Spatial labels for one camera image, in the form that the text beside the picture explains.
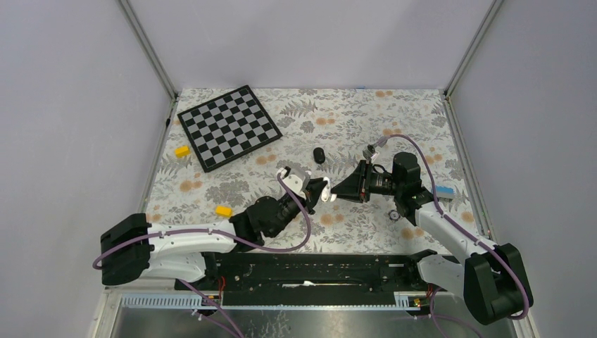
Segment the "white earbud charging case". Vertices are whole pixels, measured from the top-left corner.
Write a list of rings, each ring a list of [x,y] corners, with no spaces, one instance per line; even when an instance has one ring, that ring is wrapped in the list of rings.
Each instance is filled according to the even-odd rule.
[[[328,177],[323,177],[323,181],[326,183],[326,185],[320,195],[321,201],[325,203],[334,202],[337,198],[337,195],[332,193],[333,184],[331,180]]]

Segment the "black earbud charging case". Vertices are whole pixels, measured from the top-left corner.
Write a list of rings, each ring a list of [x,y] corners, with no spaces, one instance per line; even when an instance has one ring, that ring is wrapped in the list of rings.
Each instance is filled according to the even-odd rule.
[[[316,147],[313,149],[313,160],[317,164],[323,164],[326,161],[326,155],[323,148]]]

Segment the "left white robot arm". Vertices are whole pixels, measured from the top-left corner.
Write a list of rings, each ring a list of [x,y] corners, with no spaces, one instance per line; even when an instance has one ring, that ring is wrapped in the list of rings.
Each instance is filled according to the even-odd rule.
[[[280,199],[261,197],[241,213],[218,222],[163,225],[148,222],[144,213],[133,213],[101,235],[101,253],[92,267],[101,271],[105,286],[139,278],[167,278],[210,289],[218,282],[219,272],[206,263],[205,254],[296,251],[311,237],[310,216],[315,206],[329,198],[329,178],[302,181],[278,175],[277,181],[285,191]],[[265,237],[276,237],[298,215],[306,223],[301,242],[287,248],[264,245]]]

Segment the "yellow block near arm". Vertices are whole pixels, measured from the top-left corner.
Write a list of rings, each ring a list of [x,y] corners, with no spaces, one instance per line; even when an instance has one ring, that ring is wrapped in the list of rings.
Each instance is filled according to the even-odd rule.
[[[233,210],[226,206],[217,206],[215,208],[215,214],[221,217],[230,218],[233,215]]]

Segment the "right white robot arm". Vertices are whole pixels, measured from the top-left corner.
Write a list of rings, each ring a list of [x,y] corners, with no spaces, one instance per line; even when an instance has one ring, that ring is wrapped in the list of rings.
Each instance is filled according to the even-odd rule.
[[[448,249],[452,261],[434,251],[413,255],[403,279],[408,287],[421,290],[428,284],[460,297],[475,320],[488,325],[533,306],[522,256],[510,243],[495,242],[460,231],[450,215],[442,213],[434,195],[421,180],[416,155],[394,156],[392,171],[361,160],[357,168],[331,192],[339,199],[366,203],[371,195],[390,196],[396,212],[412,225],[429,233]]]

